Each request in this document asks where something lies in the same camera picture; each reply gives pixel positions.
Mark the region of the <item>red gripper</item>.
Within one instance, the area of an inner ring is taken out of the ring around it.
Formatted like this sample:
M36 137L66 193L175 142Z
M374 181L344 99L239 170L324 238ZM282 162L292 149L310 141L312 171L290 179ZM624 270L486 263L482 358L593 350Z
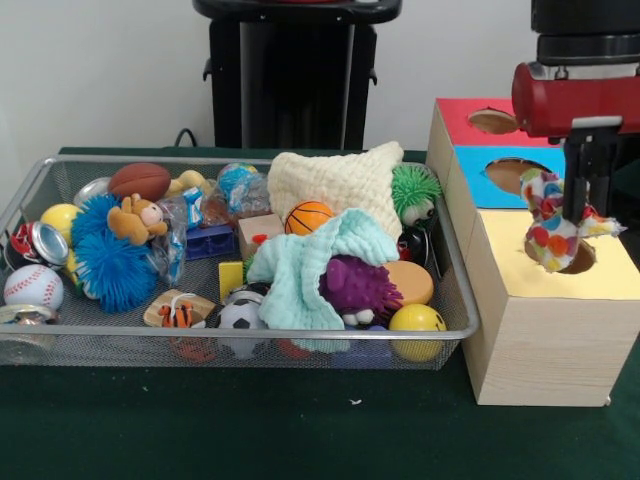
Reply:
M577 129L615 127L621 135L639 132L639 65L545 66L521 63L514 72L511 97L516 121L531 137L566 138ZM564 144L563 216L582 219L585 180L582 137ZM608 215L613 147L608 132L595 132L586 145L589 202Z

